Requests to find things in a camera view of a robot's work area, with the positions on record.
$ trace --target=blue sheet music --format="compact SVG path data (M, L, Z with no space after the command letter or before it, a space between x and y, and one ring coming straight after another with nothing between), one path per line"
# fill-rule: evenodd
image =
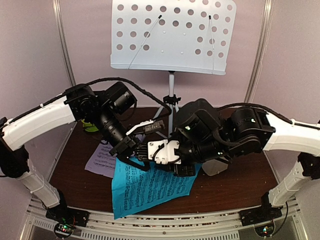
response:
M196 165L196 176L177 177L172 172L155 168L150 163L145 172L116 159L112 180L114 219L132 215L175 198L188 196L201 168Z

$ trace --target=pink wall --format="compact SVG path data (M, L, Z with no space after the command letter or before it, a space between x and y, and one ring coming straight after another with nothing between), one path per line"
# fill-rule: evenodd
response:
M182 104L206 98L214 106L244 100L261 28L264 0L235 0L237 13L226 75L176 74L175 93ZM110 67L111 6L105 0L62 0L61 12L71 64L77 83L103 77L123 77L161 98L168 94L168 73L151 70L119 70ZM95 89L105 89L101 83ZM156 106L136 93L140 107Z
M0 5L0 118L13 118L70 85L52 1L1 0ZM45 177L68 130L55 129L26 145ZM30 198L16 180L0 179L0 239L18 238Z
M320 1L278 0L254 102L288 118L317 123L320 119ZM283 179L297 160L297 153L267 153ZM297 200L312 240L319 239L320 180L304 187Z

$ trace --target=yellow-green object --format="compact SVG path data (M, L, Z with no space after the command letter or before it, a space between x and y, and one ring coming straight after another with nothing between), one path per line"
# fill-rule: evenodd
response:
M82 127L86 132L93 133L93 132L99 131L98 128L94 124L92 124L90 122L85 122L84 119L82 119L81 122L82 122Z

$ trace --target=wooden table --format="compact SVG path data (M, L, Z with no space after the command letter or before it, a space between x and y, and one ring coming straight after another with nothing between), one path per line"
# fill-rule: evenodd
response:
M138 108L126 126L151 119L156 108ZM233 110L223 112L225 116ZM85 165L99 144L99 133L87 134L82 124L75 127L59 159L50 183L60 189L69 206L95 211L112 212L111 178L85 170ZM149 140L157 140L157 134ZM228 169L207 176L201 169L190 196L165 202L142 214L207 213L259 205L261 196L274 188L277 181L263 153L235 158Z

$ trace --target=round hole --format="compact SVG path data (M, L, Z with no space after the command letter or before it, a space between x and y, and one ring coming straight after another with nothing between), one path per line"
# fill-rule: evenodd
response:
M124 7L122 4L118 5L118 10L119 10L119 11L122 11L124 8L125 8L125 7Z
M132 5L132 7L131 7L131 9L132 9L133 11L136 11L136 10L138 10L138 5L136 5L136 4L133 4L133 5Z
M186 27L187 27L188 29L192 28L192 23L191 23L191 22L187 22L187 23L186 23Z
M116 36L119 37L119 38L121 38L123 35L124 35L124 34L123 34L122 31L118 31L118 32L116 33Z
M165 25L165 24L166 24L166 21L165 21L165 20L163 20L163 19L160 19L160 20L159 20L159 24L160 24L161 26L163 26L163 25Z
M151 34L150 34L148 31L146 31L143 35L144 35L145 38L146 38L147 36L148 36L148 38L151 36Z
M151 19L147 18L146 20L144 20L144 23L149 25L151 23Z
M116 22L117 22L118 24L122 24L122 23L124 22L124 20L123 20L121 17L119 17L119 18L116 20Z
M173 26L178 27L179 26L179 22L177 20L173 21L172 23Z
M138 22L138 20L134 17L134 18L131 18L131 23L132 24L136 24Z
M137 33L135 31L130 32L130 36L135 38L137 36Z
M152 6L151 6L151 5L147 5L147 6L145 7L145 10L147 10L148 12L150 12L150 11L152 10Z
M176 7L176 8L174 9L174 12L175 12L176 14L179 14L179 13L180 13L180 8Z
M162 6L160 7L160 11L164 13L165 11L167 11L167 8L165 6Z

